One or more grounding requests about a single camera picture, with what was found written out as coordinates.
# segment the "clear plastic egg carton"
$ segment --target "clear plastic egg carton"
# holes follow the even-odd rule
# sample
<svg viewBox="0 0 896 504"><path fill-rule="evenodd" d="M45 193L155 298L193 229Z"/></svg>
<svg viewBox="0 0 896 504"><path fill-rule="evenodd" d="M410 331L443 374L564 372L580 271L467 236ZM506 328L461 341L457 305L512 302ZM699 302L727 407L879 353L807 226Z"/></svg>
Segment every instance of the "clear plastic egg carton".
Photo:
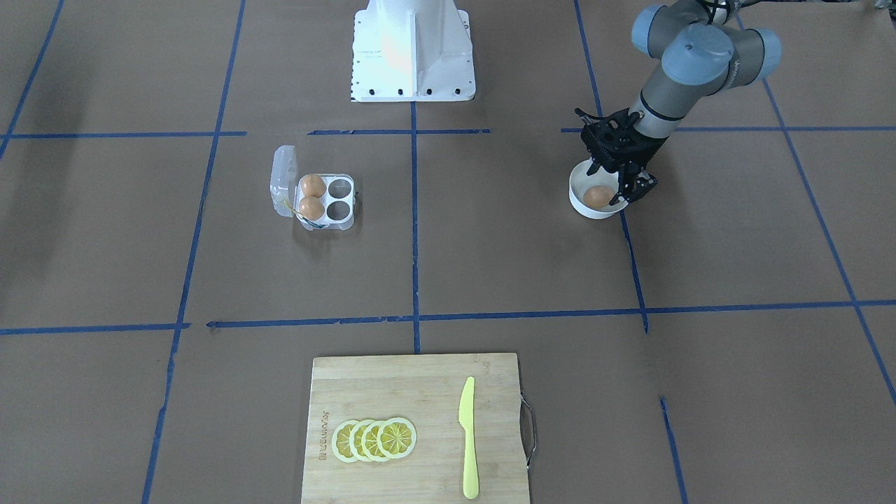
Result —
<svg viewBox="0 0 896 504"><path fill-rule="evenodd" d="M298 212L298 202L305 197L299 186L296 147L283 145L274 153L271 168L271 200L274 210L283 217L296 217L307 230L347 230L355 223L355 180L341 173L318 173L325 185L323 215L311 221Z"/></svg>

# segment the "cutting board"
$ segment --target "cutting board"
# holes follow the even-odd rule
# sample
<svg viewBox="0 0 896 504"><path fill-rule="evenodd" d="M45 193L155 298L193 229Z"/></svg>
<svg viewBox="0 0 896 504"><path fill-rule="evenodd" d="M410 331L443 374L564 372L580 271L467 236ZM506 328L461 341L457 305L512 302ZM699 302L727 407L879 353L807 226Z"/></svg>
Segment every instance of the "cutting board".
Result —
<svg viewBox="0 0 896 504"><path fill-rule="evenodd" d="M479 496L474 502L529 504L520 435L515 353L385 355L314 359L302 504L470 502L463 496L461 390L476 378ZM332 454L332 430L346 420L402 416L417 428L410 455L346 464Z"/></svg>

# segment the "knife handle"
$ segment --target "knife handle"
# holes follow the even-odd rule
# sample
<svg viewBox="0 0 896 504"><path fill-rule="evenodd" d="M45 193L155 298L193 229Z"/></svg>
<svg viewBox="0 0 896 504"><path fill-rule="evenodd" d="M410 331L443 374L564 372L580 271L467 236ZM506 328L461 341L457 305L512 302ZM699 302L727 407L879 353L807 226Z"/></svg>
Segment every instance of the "knife handle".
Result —
<svg viewBox="0 0 896 504"><path fill-rule="evenodd" d="M479 469L476 467L476 442L473 429L467 430L463 449L463 496L473 500L479 496Z"/></svg>

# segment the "egg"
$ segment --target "egg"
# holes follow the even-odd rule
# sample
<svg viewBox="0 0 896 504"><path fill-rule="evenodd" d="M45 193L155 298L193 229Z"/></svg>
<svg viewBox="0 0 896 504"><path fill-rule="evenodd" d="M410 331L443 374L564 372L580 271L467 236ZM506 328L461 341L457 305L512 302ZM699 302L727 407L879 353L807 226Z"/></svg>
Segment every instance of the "egg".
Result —
<svg viewBox="0 0 896 504"><path fill-rule="evenodd" d="M302 179L298 181L298 184L302 187L302 194L305 196L319 198L323 196L323 192L327 190L326 185L323 183L323 179L314 173L309 173L302 177Z"/></svg>
<svg viewBox="0 0 896 504"><path fill-rule="evenodd" d="M610 204L616 191L607 186L594 186L585 191L582 201L591 210L600 210Z"/></svg>
<svg viewBox="0 0 896 504"><path fill-rule="evenodd" d="M323 203L313 196L305 196L298 202L298 212L309 221L323 217Z"/></svg>

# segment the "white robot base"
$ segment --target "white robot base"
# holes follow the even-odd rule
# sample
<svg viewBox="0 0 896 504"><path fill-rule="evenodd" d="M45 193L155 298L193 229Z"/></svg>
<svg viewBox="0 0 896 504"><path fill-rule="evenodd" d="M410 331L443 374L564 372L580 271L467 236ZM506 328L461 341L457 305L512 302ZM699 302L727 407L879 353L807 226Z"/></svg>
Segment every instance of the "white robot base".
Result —
<svg viewBox="0 0 896 504"><path fill-rule="evenodd" d="M355 14L353 101L476 95L470 17L453 0L370 0Z"/></svg>

